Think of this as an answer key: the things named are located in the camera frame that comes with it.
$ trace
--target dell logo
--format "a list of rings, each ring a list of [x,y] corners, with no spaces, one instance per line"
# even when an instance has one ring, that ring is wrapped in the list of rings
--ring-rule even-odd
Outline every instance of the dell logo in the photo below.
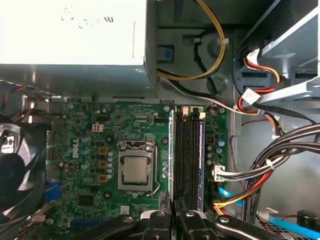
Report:
[[[78,159],[79,158],[79,139],[75,139],[73,140],[73,149],[72,149],[72,157],[74,159]]]

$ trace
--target sticker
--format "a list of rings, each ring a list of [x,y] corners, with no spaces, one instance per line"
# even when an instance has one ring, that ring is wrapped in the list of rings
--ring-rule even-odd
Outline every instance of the sticker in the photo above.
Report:
[[[260,95],[256,92],[254,92],[253,90],[251,90],[250,88],[247,88],[245,90],[244,94],[242,95],[242,98],[248,104],[252,105],[260,98]]]
[[[258,54],[260,53],[260,48],[257,48],[256,50],[250,52],[247,56],[246,59],[253,65],[258,65]]]
[[[120,215],[129,214],[129,206],[120,207]]]

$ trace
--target cable tie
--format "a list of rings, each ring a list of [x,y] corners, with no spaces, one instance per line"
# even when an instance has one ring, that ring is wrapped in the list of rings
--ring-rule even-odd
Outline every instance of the cable tie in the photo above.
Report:
[[[265,161],[265,163],[272,169],[272,170],[275,170],[275,166],[272,164],[272,161],[270,161],[270,159],[267,159]]]
[[[278,135],[272,135],[272,140],[275,140],[275,139],[277,139],[277,138],[279,138],[280,136],[278,136]]]
[[[263,109],[258,109],[257,115],[258,115],[258,116],[263,116],[263,115],[265,115],[265,113],[266,113],[265,110],[263,110]]]
[[[219,39],[219,44],[221,45],[221,44],[229,44],[229,38],[225,38],[225,39],[223,39],[222,41]]]

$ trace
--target white label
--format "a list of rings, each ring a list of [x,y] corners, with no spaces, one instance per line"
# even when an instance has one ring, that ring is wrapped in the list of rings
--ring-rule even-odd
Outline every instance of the white label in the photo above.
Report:
[[[252,105],[260,98],[260,95],[256,92],[254,92],[253,90],[251,90],[250,88],[247,88],[245,90],[244,94],[242,95],[242,98],[248,104]]]
[[[129,214],[129,206],[120,207],[120,215]]]
[[[246,59],[251,63],[251,64],[254,64],[254,65],[258,65],[259,66],[259,63],[258,63],[258,54],[260,52],[260,48],[257,48],[256,50],[250,52],[247,56],[246,56]]]
[[[79,139],[73,140],[73,149],[72,149],[72,157],[74,159],[79,158]]]

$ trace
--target cable bundle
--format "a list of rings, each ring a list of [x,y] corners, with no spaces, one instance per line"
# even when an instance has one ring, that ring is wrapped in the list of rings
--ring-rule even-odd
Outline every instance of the cable bundle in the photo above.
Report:
[[[273,171],[284,164],[291,155],[300,154],[304,151],[320,154],[320,143],[317,143],[320,134],[320,123],[303,126],[287,133],[283,133],[280,128],[280,134],[279,138],[270,143],[257,156],[249,171],[239,173],[223,172],[219,175],[225,178],[226,181],[246,180],[246,183],[245,189],[241,193],[229,198],[225,202],[214,203],[215,209],[224,208],[229,204],[257,193]],[[295,141],[314,135],[314,142]]]
[[[200,75],[196,75],[196,76],[179,76],[179,75],[167,72],[165,70],[158,69],[158,75],[160,75],[161,77],[163,77],[165,79],[174,80],[174,81],[186,81],[186,80],[198,80],[198,79],[208,78],[216,73],[216,71],[219,69],[219,67],[221,66],[222,61],[224,59],[227,43],[226,43],[225,35],[224,35],[224,32],[222,30],[221,25],[220,25],[217,17],[214,15],[214,13],[210,10],[210,8],[205,4],[205,2],[203,0],[195,0],[195,1],[200,5],[200,7],[204,10],[204,12],[211,19],[212,23],[214,24],[214,26],[218,32],[219,39],[220,39],[219,55],[218,55],[215,63],[213,64],[213,66],[209,70],[205,71],[204,73],[202,73]]]

